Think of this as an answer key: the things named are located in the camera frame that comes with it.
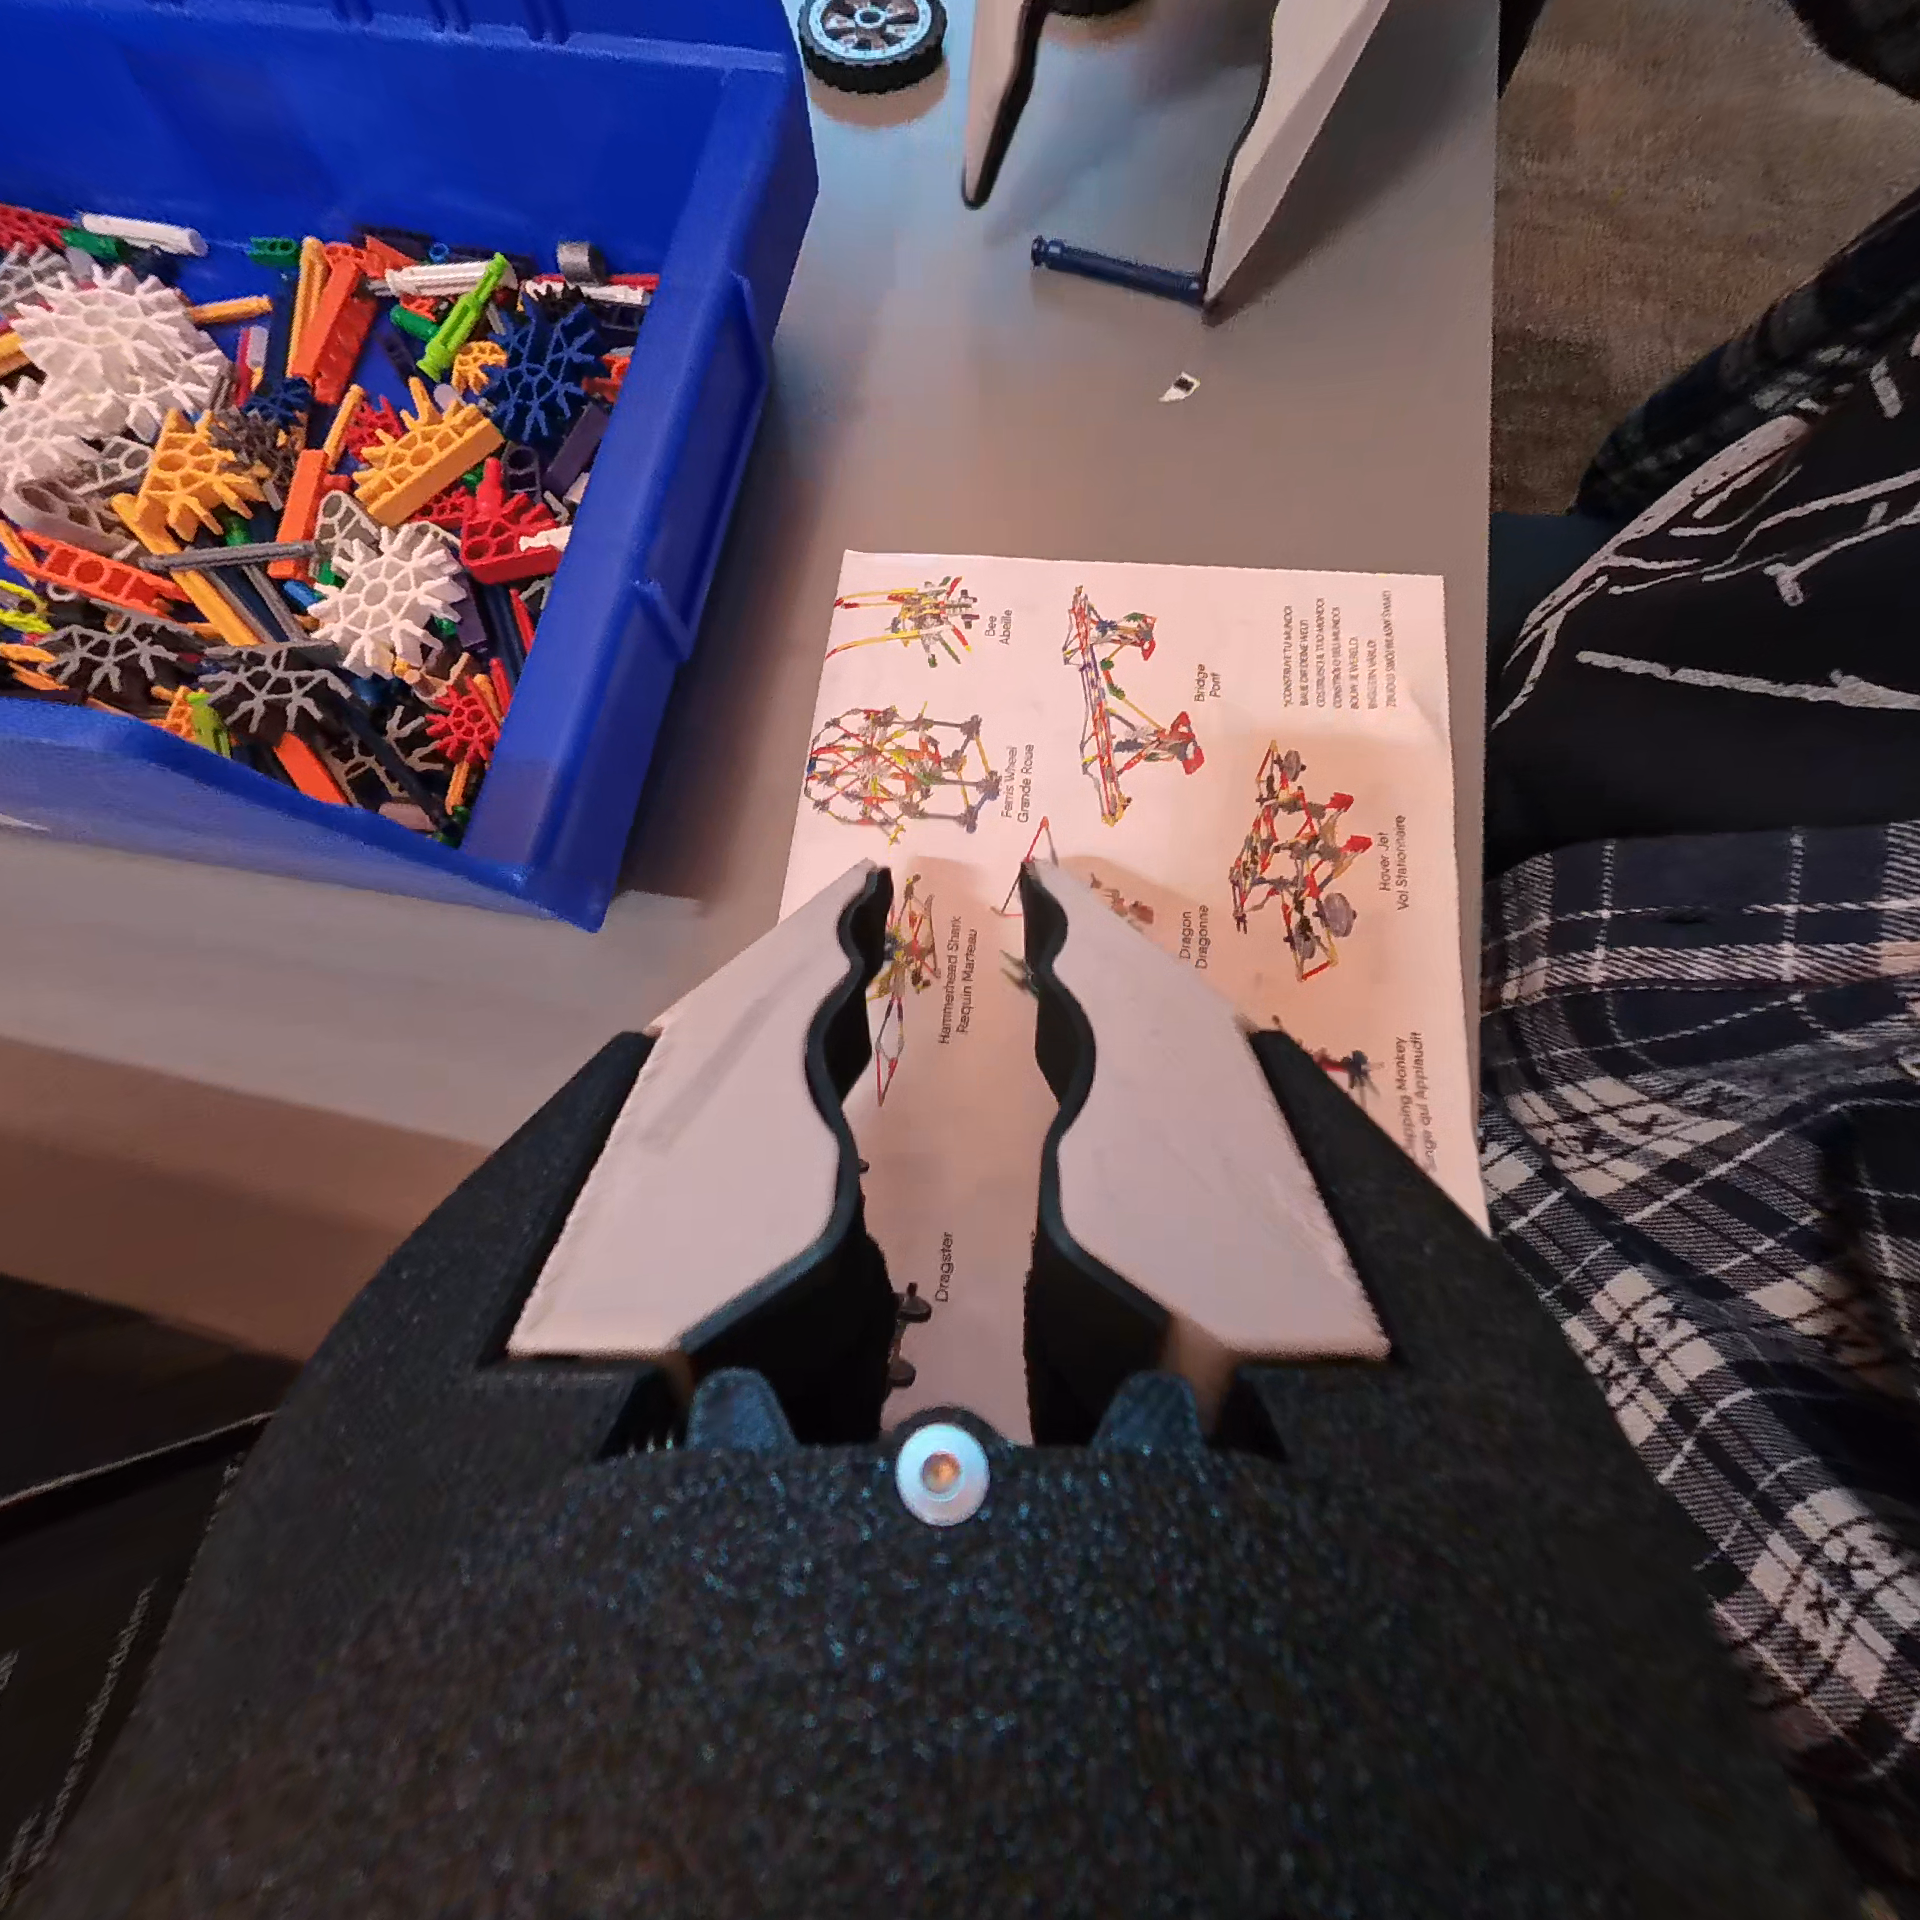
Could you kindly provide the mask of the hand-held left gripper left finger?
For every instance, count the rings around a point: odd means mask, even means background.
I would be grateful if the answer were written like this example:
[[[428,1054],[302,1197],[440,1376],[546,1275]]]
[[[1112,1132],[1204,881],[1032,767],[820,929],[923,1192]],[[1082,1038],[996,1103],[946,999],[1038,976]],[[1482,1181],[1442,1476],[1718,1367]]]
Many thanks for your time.
[[[752,1369],[786,1411],[881,1411],[896,1291],[846,1096],[894,881],[850,865],[675,1000],[520,1313],[520,1360]]]

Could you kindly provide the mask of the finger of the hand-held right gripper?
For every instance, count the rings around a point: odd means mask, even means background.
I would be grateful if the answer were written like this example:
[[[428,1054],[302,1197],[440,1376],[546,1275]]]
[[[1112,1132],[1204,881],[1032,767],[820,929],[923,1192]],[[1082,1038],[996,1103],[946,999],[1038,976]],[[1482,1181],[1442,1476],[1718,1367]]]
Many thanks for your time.
[[[1215,309],[1271,225],[1388,1],[1273,1],[1264,78],[1223,168],[1202,264]]]
[[[974,1],[962,200],[983,208],[1033,89],[1052,1]]]

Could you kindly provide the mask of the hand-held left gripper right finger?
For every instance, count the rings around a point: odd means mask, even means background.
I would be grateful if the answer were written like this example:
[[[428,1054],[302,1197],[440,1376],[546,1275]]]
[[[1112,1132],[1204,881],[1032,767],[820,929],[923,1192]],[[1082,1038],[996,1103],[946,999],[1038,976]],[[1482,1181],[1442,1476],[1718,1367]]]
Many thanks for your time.
[[[1170,1374],[1390,1356],[1235,1008],[1058,865],[1022,869],[1036,1052],[1058,1113],[1025,1287],[1032,1411]]]

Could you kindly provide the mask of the blue toy rod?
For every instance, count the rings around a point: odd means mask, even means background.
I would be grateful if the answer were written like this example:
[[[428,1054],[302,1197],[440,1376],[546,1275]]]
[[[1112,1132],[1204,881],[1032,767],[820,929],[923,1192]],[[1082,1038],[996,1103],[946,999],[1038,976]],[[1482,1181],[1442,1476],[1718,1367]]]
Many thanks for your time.
[[[1186,307],[1202,307],[1208,301],[1200,272],[1104,253],[1041,233],[1033,238],[1028,256],[1032,264],[1043,272],[1067,275]]]

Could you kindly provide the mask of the blue plastic bin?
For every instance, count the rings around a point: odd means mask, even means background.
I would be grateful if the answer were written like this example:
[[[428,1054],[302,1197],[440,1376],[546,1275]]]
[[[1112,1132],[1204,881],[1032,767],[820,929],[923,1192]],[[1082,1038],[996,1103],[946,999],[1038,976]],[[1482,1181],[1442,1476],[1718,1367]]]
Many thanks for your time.
[[[6,700],[8,843],[75,841],[599,927],[819,187],[779,4],[6,4],[6,200],[258,236],[401,225],[662,275],[459,847],[156,726]]]

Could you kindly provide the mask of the printed toy model leaflet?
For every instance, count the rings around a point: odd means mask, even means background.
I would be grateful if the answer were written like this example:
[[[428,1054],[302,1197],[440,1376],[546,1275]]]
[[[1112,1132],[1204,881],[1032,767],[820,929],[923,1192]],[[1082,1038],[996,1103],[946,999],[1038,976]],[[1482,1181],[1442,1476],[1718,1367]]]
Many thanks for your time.
[[[904,1295],[882,1423],[1027,1440],[1057,1111],[1025,863],[1310,1063],[1487,1228],[1444,587],[1432,575],[846,553],[782,913],[894,876],[846,1103]]]

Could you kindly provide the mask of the pile of colourful toy pieces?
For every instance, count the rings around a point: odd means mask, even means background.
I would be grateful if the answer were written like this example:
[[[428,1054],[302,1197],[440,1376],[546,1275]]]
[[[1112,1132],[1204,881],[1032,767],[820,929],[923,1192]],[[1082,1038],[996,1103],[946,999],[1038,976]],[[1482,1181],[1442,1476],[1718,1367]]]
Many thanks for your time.
[[[458,847],[658,272],[2,205],[2,693]]]

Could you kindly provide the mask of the grey toy wheel black tire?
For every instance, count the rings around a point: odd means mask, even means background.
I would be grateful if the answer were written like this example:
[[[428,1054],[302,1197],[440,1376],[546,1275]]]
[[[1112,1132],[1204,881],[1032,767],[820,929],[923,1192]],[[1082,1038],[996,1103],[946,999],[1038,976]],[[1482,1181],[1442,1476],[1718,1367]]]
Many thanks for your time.
[[[796,25],[807,71],[833,89],[898,91],[945,62],[942,1],[801,1]]]

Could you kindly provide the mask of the person's clothed body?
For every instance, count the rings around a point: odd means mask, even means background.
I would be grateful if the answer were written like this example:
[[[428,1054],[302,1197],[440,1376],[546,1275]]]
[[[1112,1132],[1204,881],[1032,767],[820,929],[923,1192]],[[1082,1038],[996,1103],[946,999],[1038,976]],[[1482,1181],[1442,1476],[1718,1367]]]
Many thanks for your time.
[[[1490,631],[1482,1180],[1916,1916],[1919,205],[1643,400]]]

